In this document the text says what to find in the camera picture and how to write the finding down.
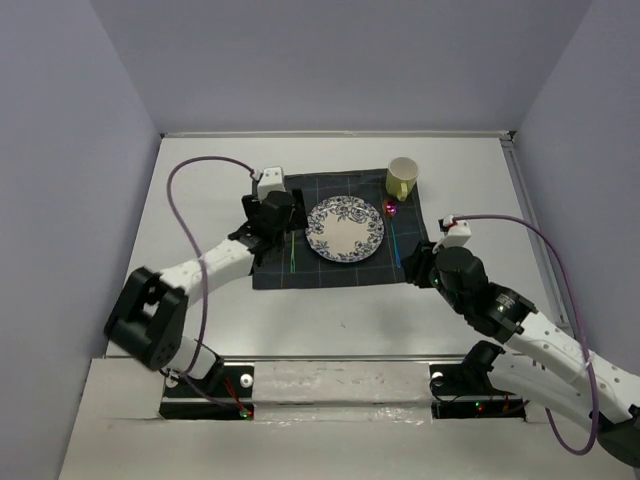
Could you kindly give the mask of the blue white patterned plate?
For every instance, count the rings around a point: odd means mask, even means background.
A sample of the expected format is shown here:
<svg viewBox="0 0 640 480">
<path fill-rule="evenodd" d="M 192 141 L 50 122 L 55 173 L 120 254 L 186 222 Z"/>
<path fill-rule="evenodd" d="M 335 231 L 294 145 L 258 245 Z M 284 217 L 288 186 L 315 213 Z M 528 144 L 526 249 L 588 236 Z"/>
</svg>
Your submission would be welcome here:
<svg viewBox="0 0 640 480">
<path fill-rule="evenodd" d="M 327 198 L 307 215 L 305 236 L 320 257 L 336 263 L 357 263 L 371 257 L 385 236 L 378 210 L 349 195 Z"/>
</svg>

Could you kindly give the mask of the pale yellow cup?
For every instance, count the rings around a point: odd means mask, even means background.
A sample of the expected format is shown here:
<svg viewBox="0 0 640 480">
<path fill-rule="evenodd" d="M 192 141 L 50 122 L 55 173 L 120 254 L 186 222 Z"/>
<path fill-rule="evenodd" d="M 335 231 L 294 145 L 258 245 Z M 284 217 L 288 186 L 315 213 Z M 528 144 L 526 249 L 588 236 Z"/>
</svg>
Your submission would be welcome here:
<svg viewBox="0 0 640 480">
<path fill-rule="evenodd" d="M 386 173 L 386 193 L 400 202 L 408 199 L 419 176 L 418 164 L 408 157 L 390 161 Z"/>
</svg>

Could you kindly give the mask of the iridescent green fork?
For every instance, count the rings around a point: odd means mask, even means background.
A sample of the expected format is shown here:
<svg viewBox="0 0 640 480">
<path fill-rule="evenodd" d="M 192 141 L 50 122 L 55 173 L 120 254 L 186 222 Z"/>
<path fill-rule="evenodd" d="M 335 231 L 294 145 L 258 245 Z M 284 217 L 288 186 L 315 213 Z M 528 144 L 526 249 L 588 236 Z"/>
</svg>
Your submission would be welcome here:
<svg viewBox="0 0 640 480">
<path fill-rule="evenodd" d="M 289 263 L 290 273 L 296 273 L 296 234 L 295 232 L 291 233 L 291 249 L 290 249 L 290 263 Z"/>
</svg>

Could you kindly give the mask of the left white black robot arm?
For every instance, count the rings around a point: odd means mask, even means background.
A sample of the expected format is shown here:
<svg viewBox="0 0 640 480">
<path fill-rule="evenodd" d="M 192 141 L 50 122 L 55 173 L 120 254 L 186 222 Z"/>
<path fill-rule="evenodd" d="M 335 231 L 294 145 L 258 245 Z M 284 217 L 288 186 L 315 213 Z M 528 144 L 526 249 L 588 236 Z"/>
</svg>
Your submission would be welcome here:
<svg viewBox="0 0 640 480">
<path fill-rule="evenodd" d="M 206 253 L 174 267 L 134 270 L 104 327 L 107 339 L 150 371 L 164 371 L 198 394 L 215 392 L 224 359 L 204 344 L 208 297 L 248 277 L 284 248 L 285 237 L 307 228 L 302 191 L 245 195 L 246 222 Z"/>
</svg>

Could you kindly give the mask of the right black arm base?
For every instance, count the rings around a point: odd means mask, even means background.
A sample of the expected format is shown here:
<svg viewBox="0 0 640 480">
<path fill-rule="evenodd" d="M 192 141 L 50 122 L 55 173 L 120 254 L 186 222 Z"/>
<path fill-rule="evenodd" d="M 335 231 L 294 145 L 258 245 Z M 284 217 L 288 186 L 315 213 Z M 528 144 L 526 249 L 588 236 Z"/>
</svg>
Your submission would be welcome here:
<svg viewBox="0 0 640 480">
<path fill-rule="evenodd" d="M 434 419 L 526 418 L 529 401 L 495 387 L 489 374 L 505 351 L 488 341 L 474 345 L 460 363 L 429 366 Z"/>
</svg>

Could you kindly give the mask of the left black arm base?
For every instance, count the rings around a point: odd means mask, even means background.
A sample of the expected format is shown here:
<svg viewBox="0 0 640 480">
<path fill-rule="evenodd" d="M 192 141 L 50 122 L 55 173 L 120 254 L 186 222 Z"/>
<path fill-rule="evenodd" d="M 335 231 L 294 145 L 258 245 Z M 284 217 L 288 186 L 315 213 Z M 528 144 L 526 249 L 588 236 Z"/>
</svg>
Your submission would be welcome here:
<svg viewBox="0 0 640 480">
<path fill-rule="evenodd" d="M 163 370 L 164 385 L 158 414 L 166 420 L 250 421 L 254 419 L 252 399 L 255 364 L 226 362 L 222 376 L 213 384 L 207 380 L 186 381 L 171 370 Z"/>
</svg>

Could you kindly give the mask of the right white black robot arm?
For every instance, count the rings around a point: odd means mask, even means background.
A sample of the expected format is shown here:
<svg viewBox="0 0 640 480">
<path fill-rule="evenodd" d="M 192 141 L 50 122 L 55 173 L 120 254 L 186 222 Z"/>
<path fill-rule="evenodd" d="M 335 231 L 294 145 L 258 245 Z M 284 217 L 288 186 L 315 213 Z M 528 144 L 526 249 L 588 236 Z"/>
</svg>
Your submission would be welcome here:
<svg viewBox="0 0 640 480">
<path fill-rule="evenodd" d="M 408 283 L 435 289 L 483 335 L 460 368 L 468 390 L 515 393 L 572 421 L 591 443 L 638 467 L 638 376 L 584 349 L 530 300 L 491 282 L 482 261 L 464 247 L 421 241 L 401 265 Z"/>
</svg>

